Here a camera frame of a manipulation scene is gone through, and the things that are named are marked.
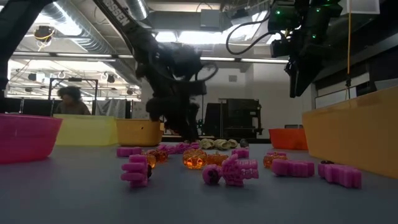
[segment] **pink plastic bowl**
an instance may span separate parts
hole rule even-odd
[[[62,119],[0,114],[0,164],[45,159],[52,152]]]

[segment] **yellow bin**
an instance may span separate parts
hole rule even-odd
[[[117,119],[121,146],[156,146],[162,141],[164,124],[148,119]]]
[[[118,143],[116,119],[112,116],[55,114],[62,118],[58,146],[110,146]]]

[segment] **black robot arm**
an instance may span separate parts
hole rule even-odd
[[[146,105],[150,118],[158,120],[165,116],[167,126],[184,139],[198,139],[198,110],[192,109],[194,105],[190,97],[206,94],[206,86],[204,81],[189,80],[203,68],[201,54],[188,45],[158,43],[115,0],[94,2],[119,32],[138,62],[136,75],[145,77],[154,91],[153,99]]]

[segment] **duct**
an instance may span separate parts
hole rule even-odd
[[[149,8],[145,0],[125,0],[130,15],[137,21],[146,19],[149,15]]]
[[[116,51],[110,46],[103,36],[94,28],[90,21],[71,3],[71,1],[61,0],[46,6],[42,14],[55,20],[57,29],[64,35],[78,35],[83,39],[72,39],[74,43],[92,54],[115,54]],[[135,77],[132,67],[123,60],[115,62],[104,62],[119,72],[119,75],[130,84],[141,85]]]

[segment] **orange gummy toy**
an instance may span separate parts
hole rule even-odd
[[[221,166],[224,160],[228,158],[228,155],[222,155],[216,152],[216,154],[207,155],[207,164],[216,164]]]
[[[273,155],[266,155],[266,156],[264,156],[264,159],[262,160],[262,162],[264,163],[264,167],[268,168],[268,169],[271,168],[272,161],[274,159],[287,160],[287,157],[285,155],[279,155],[278,152],[273,153]]]
[[[146,156],[147,156],[148,164],[152,167],[152,169],[155,168],[155,166],[156,166],[156,157],[154,155],[150,155],[150,154],[148,154]]]
[[[189,169],[201,169],[206,165],[207,154],[201,149],[188,149],[183,153],[182,159]]]
[[[165,162],[168,158],[168,154],[165,151],[160,151],[160,150],[148,150],[147,155],[153,155],[156,158],[156,162],[162,163]]]

